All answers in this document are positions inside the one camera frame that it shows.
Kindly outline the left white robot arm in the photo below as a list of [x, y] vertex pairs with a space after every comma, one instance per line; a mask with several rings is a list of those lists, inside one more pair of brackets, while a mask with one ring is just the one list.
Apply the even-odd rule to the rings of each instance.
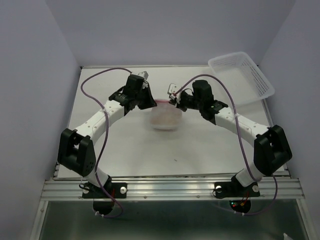
[[126, 116], [135, 107], [141, 110], [157, 106], [150, 85], [148, 73], [132, 73], [126, 84], [114, 92], [105, 104], [100, 106], [91, 118], [75, 129], [66, 128], [60, 136], [58, 158], [60, 165], [79, 174], [94, 185], [94, 191], [100, 197], [111, 193], [110, 176], [98, 167], [101, 155], [96, 155], [95, 144], [109, 135], [109, 128]]

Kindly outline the white mesh laundry bag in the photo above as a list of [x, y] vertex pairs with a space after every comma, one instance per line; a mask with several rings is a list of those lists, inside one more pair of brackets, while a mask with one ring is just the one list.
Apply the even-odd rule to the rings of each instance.
[[168, 100], [156, 99], [157, 106], [151, 109], [150, 125], [156, 130], [176, 130], [181, 122], [183, 112], [170, 104]]

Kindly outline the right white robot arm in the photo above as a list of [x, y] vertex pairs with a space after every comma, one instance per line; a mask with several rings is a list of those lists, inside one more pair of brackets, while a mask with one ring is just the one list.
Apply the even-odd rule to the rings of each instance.
[[176, 108], [199, 111], [200, 115], [212, 124], [236, 134], [238, 141], [246, 141], [253, 147], [253, 160], [238, 172], [230, 182], [231, 192], [242, 195], [253, 182], [264, 176], [271, 176], [292, 158], [292, 152], [283, 128], [278, 125], [268, 127], [237, 113], [234, 106], [216, 100], [211, 85], [206, 80], [192, 83], [192, 93], [177, 90], [171, 86], [168, 90], [170, 103]]

